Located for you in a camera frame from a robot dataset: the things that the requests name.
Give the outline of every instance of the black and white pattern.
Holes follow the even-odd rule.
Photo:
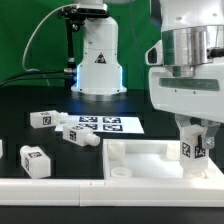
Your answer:
[[[199,159],[206,156],[206,150],[200,148],[199,146],[195,147],[195,159]]]
[[[49,112],[40,112],[40,114],[41,114],[42,116],[49,116],[49,115],[50,115]]]
[[[92,128],[93,130],[97,130],[98,129],[98,125],[97,124],[79,124],[82,127],[85,128]]]
[[[182,143],[182,154],[189,158],[191,157],[191,146],[185,142]]]
[[[103,117],[103,123],[120,124],[121,118],[120,117]]]
[[[43,125],[50,125],[51,117],[43,117]]]
[[[83,129],[83,127],[81,127],[81,125],[79,125],[79,126],[72,127],[72,129],[77,130],[77,131],[80,131],[80,130]]]
[[[26,157],[25,157],[25,166],[27,170],[30,169],[29,160]]]
[[[70,139],[72,141],[76,141],[76,132],[75,131],[70,131]]]
[[[40,152],[32,152],[32,153],[28,153],[28,155],[30,156],[30,158],[37,158],[42,156]]]
[[[106,64],[106,60],[102,52],[99,54],[98,58],[95,60],[95,63]]]
[[[79,122],[98,122],[98,117],[80,117]]]
[[[104,124],[103,125],[104,131],[123,131],[122,125],[118,124]]]

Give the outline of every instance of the small white box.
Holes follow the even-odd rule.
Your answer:
[[[100,143],[100,137],[93,134],[93,129],[77,124],[63,126],[63,139],[80,146],[97,146]]]
[[[59,113],[56,110],[30,113],[30,125],[33,128],[52,127],[60,124],[68,118],[67,113]]]
[[[39,147],[23,146],[20,155],[21,165],[32,179],[51,175],[50,158]]]

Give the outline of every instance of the white block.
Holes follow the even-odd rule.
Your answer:
[[[126,145],[122,141],[108,142],[108,156],[113,160],[120,160],[125,157]]]
[[[168,143],[166,158],[170,160],[180,160],[180,143]]]
[[[33,128],[52,127],[60,124],[68,118],[67,113],[59,113],[55,110],[30,113],[30,125]]]
[[[93,129],[77,124],[63,126],[63,139],[80,146],[97,146],[100,143],[100,137],[93,134]]]
[[[32,179],[51,175],[51,161],[39,147],[23,146],[20,156],[22,167]]]

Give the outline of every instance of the table surface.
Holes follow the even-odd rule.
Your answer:
[[[145,134],[97,133],[97,147],[80,147],[62,139],[54,127],[34,129],[31,112],[57,110],[70,115],[137,116]],[[223,147],[223,128],[217,147]],[[8,86],[0,89],[0,139],[3,157],[0,178],[29,178],[21,167],[19,150],[24,145],[39,146],[50,158],[53,179],[103,179],[103,139],[177,140],[179,130],[174,115],[154,110],[149,93],[128,91],[126,99],[90,102],[75,98],[61,87]],[[222,150],[212,150],[216,164],[223,164]],[[0,207],[0,223],[224,223],[223,208],[162,207]]]

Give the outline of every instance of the green backdrop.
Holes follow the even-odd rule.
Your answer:
[[[72,0],[8,0],[1,3],[0,13],[0,81],[23,72],[25,46],[39,22],[52,10]],[[119,26],[118,61],[123,67],[123,84],[128,89],[148,88],[145,52],[160,38],[160,30],[150,21],[149,0],[132,4],[108,4],[111,16]],[[74,34],[76,60],[82,59],[83,32]],[[52,15],[33,40],[26,66],[41,70],[63,69],[66,66],[66,30],[64,19]],[[15,84],[46,85],[46,82]],[[62,85],[51,81],[51,85]]]

